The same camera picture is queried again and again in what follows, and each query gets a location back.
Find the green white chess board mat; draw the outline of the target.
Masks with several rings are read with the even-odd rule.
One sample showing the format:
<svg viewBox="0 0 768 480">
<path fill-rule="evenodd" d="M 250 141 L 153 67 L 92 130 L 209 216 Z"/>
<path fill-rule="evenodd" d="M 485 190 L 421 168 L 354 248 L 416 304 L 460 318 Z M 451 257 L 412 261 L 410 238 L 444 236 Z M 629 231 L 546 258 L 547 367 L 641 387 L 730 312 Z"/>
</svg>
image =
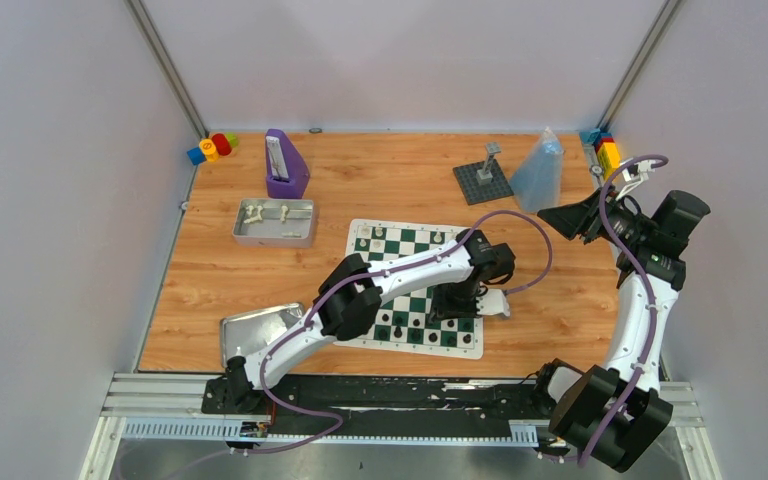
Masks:
<svg viewBox="0 0 768 480">
<path fill-rule="evenodd" d="M 462 226 L 351 221 L 345 253 L 358 253 L 366 261 L 389 261 L 439 247 L 462 231 Z M 340 347 L 386 350 L 477 360 L 484 354 L 483 319 L 456 318 L 428 321 L 432 292 L 429 288 L 384 303 L 369 331 L 337 341 Z"/>
</svg>

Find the silver tin box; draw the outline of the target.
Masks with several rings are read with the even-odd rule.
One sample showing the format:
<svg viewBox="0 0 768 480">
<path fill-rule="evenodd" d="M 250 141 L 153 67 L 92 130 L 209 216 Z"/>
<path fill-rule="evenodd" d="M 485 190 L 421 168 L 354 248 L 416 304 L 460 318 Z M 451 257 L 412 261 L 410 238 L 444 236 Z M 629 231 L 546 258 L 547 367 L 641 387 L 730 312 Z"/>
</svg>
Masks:
<svg viewBox="0 0 768 480">
<path fill-rule="evenodd" d="M 318 214 L 308 199 L 247 198 L 240 202 L 231 235 L 247 247 L 310 248 Z"/>
</svg>

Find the silver tin lid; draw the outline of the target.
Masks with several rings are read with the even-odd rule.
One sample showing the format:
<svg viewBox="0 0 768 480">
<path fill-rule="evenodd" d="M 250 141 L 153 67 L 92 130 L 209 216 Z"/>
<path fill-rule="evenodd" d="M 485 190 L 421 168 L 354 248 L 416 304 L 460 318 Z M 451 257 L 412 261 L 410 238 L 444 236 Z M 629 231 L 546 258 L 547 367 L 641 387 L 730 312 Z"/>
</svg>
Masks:
<svg viewBox="0 0 768 480">
<path fill-rule="evenodd" d="M 252 310 L 223 318 L 219 322 L 221 364 L 268 347 L 290 327 L 303 319 L 302 303 L 292 302 Z"/>
</svg>

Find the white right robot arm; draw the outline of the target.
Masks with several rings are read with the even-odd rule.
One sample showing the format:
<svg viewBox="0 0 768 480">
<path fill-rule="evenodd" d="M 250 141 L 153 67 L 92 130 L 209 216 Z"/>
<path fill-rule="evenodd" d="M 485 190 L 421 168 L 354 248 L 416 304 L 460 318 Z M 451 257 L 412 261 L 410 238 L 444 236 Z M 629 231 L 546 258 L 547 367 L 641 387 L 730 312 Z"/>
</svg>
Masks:
<svg viewBox="0 0 768 480">
<path fill-rule="evenodd" d="M 666 321 L 686 279 L 680 255 L 709 206 L 670 191 L 652 216 L 608 193 L 546 208 L 538 216 L 569 240 L 604 238 L 627 251 L 617 258 L 618 319 L 603 365 L 587 371 L 555 359 L 537 374 L 531 403 L 549 431 L 617 472 L 627 471 L 668 426 L 673 406 L 659 396 Z"/>
</svg>

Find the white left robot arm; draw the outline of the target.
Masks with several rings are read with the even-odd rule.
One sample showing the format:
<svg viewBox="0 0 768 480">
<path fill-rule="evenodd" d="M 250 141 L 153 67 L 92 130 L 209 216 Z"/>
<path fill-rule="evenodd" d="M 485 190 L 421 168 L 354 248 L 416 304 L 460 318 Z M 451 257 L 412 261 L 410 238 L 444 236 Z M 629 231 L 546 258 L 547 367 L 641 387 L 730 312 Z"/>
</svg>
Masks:
<svg viewBox="0 0 768 480">
<path fill-rule="evenodd" d="M 221 320 L 228 400 L 243 413 L 258 411 L 266 388 L 334 342 L 478 358 L 483 318 L 510 315 L 500 287 L 514 270 L 511 248 L 479 230 L 437 238 L 398 259 L 352 253 L 320 286 L 312 308 L 289 303 Z"/>
</svg>

